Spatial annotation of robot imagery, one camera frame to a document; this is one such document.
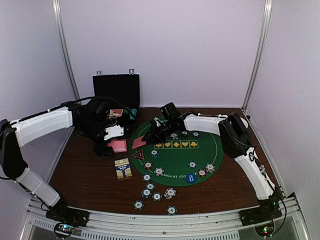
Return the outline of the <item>red-backed card deck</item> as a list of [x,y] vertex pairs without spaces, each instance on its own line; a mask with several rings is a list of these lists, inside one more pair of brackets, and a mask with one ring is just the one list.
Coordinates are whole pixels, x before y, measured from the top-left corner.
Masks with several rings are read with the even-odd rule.
[[123,153],[127,151],[127,141],[125,139],[113,139],[109,144],[115,153]]

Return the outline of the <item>dealt red card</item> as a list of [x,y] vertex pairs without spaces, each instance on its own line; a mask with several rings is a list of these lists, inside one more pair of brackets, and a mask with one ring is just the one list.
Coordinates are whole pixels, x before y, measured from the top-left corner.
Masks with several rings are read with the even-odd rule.
[[140,137],[138,137],[138,138],[135,138],[135,139],[133,140],[132,148],[131,148],[131,149],[134,150],[134,149],[137,149],[137,148],[139,148],[139,147],[145,146],[145,145],[147,144],[147,142],[144,141],[143,138],[144,138],[144,136],[140,136]]

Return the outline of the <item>blue tan chips mat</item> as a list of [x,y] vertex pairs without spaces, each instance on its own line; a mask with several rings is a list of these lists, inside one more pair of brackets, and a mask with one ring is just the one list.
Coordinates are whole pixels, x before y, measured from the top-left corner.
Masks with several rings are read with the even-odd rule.
[[156,176],[163,176],[164,175],[164,169],[163,168],[161,168],[161,167],[157,167],[155,170],[154,170],[154,174],[156,175]]
[[176,133],[171,133],[171,134],[170,134],[170,138],[173,139],[173,140],[174,140],[174,139],[177,139],[177,138],[178,138],[178,135],[177,135]]

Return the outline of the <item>green blue chip mat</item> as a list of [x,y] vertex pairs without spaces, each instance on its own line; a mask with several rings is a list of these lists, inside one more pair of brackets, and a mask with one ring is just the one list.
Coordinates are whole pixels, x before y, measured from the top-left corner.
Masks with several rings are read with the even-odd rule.
[[193,136],[194,138],[198,138],[198,137],[199,137],[199,133],[198,133],[198,132],[193,132],[193,133],[192,133],[192,136]]

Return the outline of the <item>blue small blind button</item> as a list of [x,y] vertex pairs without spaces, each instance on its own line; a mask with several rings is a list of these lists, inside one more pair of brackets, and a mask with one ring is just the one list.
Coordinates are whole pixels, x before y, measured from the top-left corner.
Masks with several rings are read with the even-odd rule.
[[197,175],[194,173],[187,174],[185,180],[189,184],[195,184],[197,182]]

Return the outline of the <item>blue tan chip stack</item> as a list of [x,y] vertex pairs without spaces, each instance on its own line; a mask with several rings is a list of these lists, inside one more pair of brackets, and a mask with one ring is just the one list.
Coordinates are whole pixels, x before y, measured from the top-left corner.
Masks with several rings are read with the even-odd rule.
[[176,196],[177,191],[174,188],[167,188],[164,192],[164,197],[166,199],[172,199]]

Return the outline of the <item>blue tan chips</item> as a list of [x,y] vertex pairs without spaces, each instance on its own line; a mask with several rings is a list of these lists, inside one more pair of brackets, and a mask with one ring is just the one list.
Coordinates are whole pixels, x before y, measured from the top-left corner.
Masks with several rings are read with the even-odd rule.
[[205,166],[205,170],[207,173],[214,173],[215,172],[215,166],[211,163],[208,163],[206,166]]

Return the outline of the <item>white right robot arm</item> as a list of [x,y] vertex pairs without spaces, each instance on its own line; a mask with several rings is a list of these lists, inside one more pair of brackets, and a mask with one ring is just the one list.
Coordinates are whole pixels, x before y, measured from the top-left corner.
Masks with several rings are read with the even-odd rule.
[[266,221],[276,212],[282,194],[257,156],[256,146],[247,132],[247,121],[238,113],[209,116],[190,111],[163,116],[166,122],[157,117],[150,121],[150,128],[142,138],[144,142],[158,144],[177,131],[204,132],[220,136],[224,154],[240,165],[255,190],[260,205],[256,210],[258,219]]

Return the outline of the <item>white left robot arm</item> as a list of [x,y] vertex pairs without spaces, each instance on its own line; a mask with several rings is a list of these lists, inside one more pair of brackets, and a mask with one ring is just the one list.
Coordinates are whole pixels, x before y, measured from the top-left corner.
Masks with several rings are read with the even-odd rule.
[[124,135],[124,128],[110,123],[110,108],[105,97],[88,97],[87,104],[80,100],[67,101],[59,106],[18,119],[0,122],[0,165],[6,179],[13,180],[43,201],[61,222],[72,218],[67,200],[23,159],[21,148],[53,132],[78,127],[93,141],[98,156],[114,154],[108,146],[111,139]]

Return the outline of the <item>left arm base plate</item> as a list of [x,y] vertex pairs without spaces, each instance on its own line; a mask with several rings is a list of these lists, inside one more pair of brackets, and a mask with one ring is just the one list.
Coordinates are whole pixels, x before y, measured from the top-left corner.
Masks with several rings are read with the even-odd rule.
[[74,227],[86,227],[90,213],[85,210],[68,208],[65,215],[53,213],[52,210],[48,210],[45,217]]

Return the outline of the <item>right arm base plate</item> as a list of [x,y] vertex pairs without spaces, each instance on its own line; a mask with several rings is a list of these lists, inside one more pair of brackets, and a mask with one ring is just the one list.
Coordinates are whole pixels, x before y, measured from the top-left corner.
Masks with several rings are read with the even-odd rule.
[[249,226],[271,221],[272,219],[281,217],[281,210],[262,210],[261,207],[250,208],[239,211],[242,226]]

